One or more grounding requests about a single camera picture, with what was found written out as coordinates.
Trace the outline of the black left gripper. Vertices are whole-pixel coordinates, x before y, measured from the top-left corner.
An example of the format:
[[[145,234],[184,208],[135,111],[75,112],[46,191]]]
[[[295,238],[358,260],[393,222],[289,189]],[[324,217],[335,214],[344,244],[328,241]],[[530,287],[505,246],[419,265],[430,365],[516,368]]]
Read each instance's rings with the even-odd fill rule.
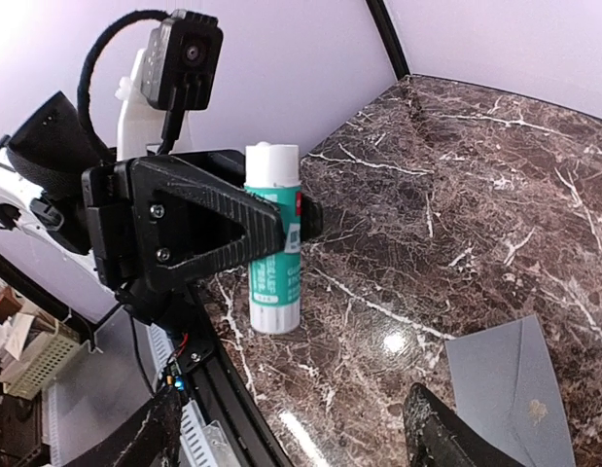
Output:
[[[88,232],[100,281],[153,292],[261,259],[275,207],[246,192],[235,150],[152,156],[83,175]]]

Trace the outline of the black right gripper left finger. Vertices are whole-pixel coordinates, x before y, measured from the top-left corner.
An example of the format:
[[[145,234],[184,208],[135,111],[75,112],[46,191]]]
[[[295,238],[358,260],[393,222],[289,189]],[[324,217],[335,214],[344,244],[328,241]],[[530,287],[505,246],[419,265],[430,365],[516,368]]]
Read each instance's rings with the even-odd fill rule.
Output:
[[[173,386],[161,389],[107,439],[67,466],[179,466],[182,398]]]

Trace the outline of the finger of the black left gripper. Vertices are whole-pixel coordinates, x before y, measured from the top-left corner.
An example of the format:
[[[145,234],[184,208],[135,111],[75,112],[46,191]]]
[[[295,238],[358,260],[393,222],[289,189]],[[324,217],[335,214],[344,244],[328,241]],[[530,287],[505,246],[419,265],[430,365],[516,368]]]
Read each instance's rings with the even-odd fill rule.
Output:
[[[301,198],[301,240],[319,237],[324,230],[323,206],[310,197]]]

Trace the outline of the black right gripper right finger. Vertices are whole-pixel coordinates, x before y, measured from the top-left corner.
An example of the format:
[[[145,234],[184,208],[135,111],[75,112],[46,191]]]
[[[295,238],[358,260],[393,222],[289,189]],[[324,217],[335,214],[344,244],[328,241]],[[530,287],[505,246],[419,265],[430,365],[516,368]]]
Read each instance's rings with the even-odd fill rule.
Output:
[[[487,443],[419,382],[410,388],[403,417],[409,466],[521,466]]]

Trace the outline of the green white glue stick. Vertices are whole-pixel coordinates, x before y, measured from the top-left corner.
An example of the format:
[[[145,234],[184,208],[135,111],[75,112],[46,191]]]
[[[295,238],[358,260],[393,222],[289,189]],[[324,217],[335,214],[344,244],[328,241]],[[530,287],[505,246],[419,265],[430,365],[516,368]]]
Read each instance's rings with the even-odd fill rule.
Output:
[[[276,210],[273,245],[249,265],[250,322],[259,333],[286,334],[301,321],[300,151],[259,142],[245,156],[244,188]]]

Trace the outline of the blue-grey envelope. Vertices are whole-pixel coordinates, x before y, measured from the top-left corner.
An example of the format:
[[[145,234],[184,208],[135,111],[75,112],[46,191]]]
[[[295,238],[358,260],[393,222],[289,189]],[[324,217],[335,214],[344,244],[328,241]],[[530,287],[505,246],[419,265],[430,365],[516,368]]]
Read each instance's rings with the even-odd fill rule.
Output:
[[[445,345],[456,412],[524,466],[574,466],[564,405],[535,315]]]

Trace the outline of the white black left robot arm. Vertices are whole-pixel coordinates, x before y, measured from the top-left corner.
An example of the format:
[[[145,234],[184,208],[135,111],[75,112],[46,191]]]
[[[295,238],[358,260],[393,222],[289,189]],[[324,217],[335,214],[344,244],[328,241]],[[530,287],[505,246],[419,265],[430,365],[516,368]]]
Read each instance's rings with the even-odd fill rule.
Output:
[[[51,239],[92,255],[110,289],[159,294],[280,252],[283,210],[248,193],[235,150],[104,163],[62,93],[6,142],[15,172],[39,186],[31,205]]]

